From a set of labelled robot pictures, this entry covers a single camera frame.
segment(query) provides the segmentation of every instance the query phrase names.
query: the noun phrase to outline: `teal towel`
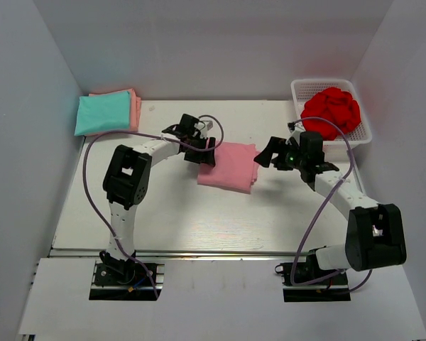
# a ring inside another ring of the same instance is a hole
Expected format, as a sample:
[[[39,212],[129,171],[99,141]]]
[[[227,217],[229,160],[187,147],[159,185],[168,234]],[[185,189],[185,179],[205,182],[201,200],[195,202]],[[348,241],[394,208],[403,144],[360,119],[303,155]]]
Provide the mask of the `teal towel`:
[[[101,96],[81,96],[77,110],[75,136],[129,129],[129,91]]]

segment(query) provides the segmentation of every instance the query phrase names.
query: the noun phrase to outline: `pink towel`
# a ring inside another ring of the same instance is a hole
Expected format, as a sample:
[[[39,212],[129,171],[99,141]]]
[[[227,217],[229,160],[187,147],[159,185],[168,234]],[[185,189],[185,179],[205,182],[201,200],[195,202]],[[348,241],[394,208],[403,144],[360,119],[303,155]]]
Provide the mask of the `pink towel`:
[[[255,144],[223,142],[214,151],[216,166],[200,165],[197,183],[250,194],[257,180],[257,154]]]
[[[139,120],[141,119],[141,98],[137,97],[134,89],[125,89],[119,91],[108,92],[108,94],[113,94],[115,92],[129,91],[131,95],[131,108],[129,112],[129,131],[138,131]],[[101,94],[89,94],[89,96],[100,96]]]

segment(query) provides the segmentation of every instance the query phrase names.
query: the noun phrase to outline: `white basket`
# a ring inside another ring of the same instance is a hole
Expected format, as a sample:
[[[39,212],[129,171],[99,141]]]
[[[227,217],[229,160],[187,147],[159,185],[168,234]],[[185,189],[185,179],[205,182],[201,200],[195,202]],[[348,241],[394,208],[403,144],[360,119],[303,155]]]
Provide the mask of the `white basket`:
[[[338,87],[342,91],[348,91],[360,106],[361,123],[354,131],[348,133],[346,137],[349,140],[350,146],[355,148],[359,144],[367,144],[371,142],[372,133],[369,128],[368,119],[361,106],[360,100],[355,93],[354,86],[348,80],[339,80],[335,78],[311,79],[311,80],[294,80],[290,85],[292,88],[293,103],[297,118],[301,117],[301,113],[305,108],[305,103],[309,101],[315,94],[329,87]],[[338,152],[343,151],[346,144],[342,137],[336,138],[334,141],[324,141],[324,151]]]

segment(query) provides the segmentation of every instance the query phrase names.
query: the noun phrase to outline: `wall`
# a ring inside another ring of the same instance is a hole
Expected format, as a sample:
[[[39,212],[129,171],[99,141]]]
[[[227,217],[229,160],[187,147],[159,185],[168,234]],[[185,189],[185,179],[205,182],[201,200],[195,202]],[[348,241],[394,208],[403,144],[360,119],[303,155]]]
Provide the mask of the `wall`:
[[[392,0],[35,0],[82,90],[285,99],[349,79]]]
[[[15,340],[80,140],[80,89],[31,0],[0,0],[0,340]]]
[[[361,175],[403,213],[405,272],[426,327],[426,1],[393,3],[352,80],[373,129]]]

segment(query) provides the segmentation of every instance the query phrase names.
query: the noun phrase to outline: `purple cable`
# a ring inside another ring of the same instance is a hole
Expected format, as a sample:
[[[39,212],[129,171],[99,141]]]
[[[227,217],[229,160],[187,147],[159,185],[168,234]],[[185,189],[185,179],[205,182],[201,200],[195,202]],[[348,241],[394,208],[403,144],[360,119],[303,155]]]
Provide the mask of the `purple cable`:
[[[328,195],[325,197],[323,203],[320,205],[319,209],[315,213],[314,217],[311,220],[310,225],[306,229],[306,232],[303,235],[303,238],[301,239],[300,245],[298,246],[298,250],[295,253],[295,257],[293,259],[292,268],[290,270],[290,282],[293,286],[308,286],[308,285],[311,285],[311,284],[319,283],[319,282],[322,282],[322,281],[324,281],[328,278],[335,277],[342,272],[341,270],[336,270],[335,272],[333,272],[331,274],[328,274],[328,275],[325,275],[325,276],[322,276],[322,277],[319,277],[319,278],[316,278],[316,279],[312,279],[311,281],[306,281],[306,282],[302,282],[302,283],[296,283],[295,282],[295,270],[297,268],[298,259],[300,258],[300,255],[302,253],[302,249],[303,249],[303,247],[306,243],[307,238],[309,237],[312,229],[314,228],[314,225],[315,225],[317,219],[319,219],[319,216],[322,213],[323,209],[325,208],[325,206],[327,206],[327,203],[330,201],[330,199],[333,197],[335,192],[338,190],[338,188],[342,185],[342,183],[347,179],[347,177],[352,173],[352,171],[354,169],[354,159],[352,158],[352,148],[350,147],[350,143],[347,140],[347,137],[342,132],[342,130],[336,124],[333,124],[332,122],[328,121],[327,119],[323,119],[322,117],[305,117],[304,119],[298,119],[298,120],[296,120],[292,123],[296,124],[298,122],[302,122],[302,121],[305,121],[305,120],[308,120],[308,119],[316,119],[318,121],[327,122],[328,124],[332,125],[339,132],[339,134],[342,136],[342,138],[344,139],[344,142],[346,143],[346,146],[347,146],[347,155],[349,156],[350,166],[349,166],[348,171],[344,174],[344,176],[341,179],[339,179],[337,184],[332,188],[332,190],[330,190]],[[366,278],[359,285],[357,285],[355,288],[352,288],[348,291],[341,292],[341,293],[351,293],[352,291],[359,289],[360,287],[362,287],[365,284],[365,282],[368,281],[369,277],[371,276],[371,273],[372,273],[372,270],[369,271]]]
[[[221,139],[219,140],[219,143],[211,148],[205,148],[205,149],[200,149],[200,148],[195,148],[190,146],[189,144],[186,144],[184,142],[178,141],[176,139],[170,139],[170,138],[164,138],[165,141],[169,141],[169,142],[174,142],[176,144],[180,144],[181,146],[184,146],[186,148],[192,149],[193,151],[212,151],[216,148],[218,148],[219,146],[221,146],[222,141],[224,140],[224,129],[222,128],[221,123],[219,123],[219,121],[216,119],[216,117],[213,117],[211,115],[201,115],[199,116],[199,118],[201,119],[202,117],[208,117],[210,119],[213,119],[218,127],[219,130],[221,130]],[[88,184],[87,184],[87,159],[88,159],[88,155],[90,153],[90,149],[92,148],[93,144],[100,139],[103,136],[106,135],[112,135],[112,134],[130,134],[130,135],[137,135],[137,136],[143,136],[143,137],[148,137],[151,139],[157,139],[157,140],[163,140],[163,138],[161,136],[157,136],[157,135],[151,135],[151,134],[144,134],[144,133],[138,133],[136,131],[127,131],[127,130],[112,130],[112,131],[107,131],[105,133],[101,133],[98,136],[96,136],[92,142],[90,142],[90,144],[88,145],[87,149],[85,150],[85,156],[84,156],[84,162],[82,163],[82,183],[84,185],[84,191],[85,191],[85,195],[87,196],[88,202],[90,203],[90,205],[92,206],[93,210],[96,212],[96,214],[99,216],[99,218],[101,218],[101,220],[104,222],[104,224],[106,224],[107,228],[109,229],[109,231],[111,232],[113,237],[116,237],[116,232],[114,230],[114,228],[112,227],[112,225],[107,221],[107,219],[104,217],[104,215],[102,215],[102,213],[99,211],[98,207],[96,206],[96,204],[94,203],[92,196],[90,195],[90,191],[88,189]],[[153,277],[151,276],[150,271],[148,270],[148,268],[146,267],[146,265],[142,262],[139,261],[137,258],[132,257],[130,254],[127,254],[123,248],[123,246],[121,245],[121,242],[118,239],[115,239],[116,241],[116,245],[119,248],[120,252],[127,258],[132,260],[133,262],[141,265],[143,267],[143,270],[146,272],[146,275],[148,277],[148,279],[150,279],[150,283],[151,286],[153,287],[153,291],[155,293],[155,297],[156,299],[158,299],[158,290],[156,290],[156,285],[155,285],[155,281],[153,280]]]

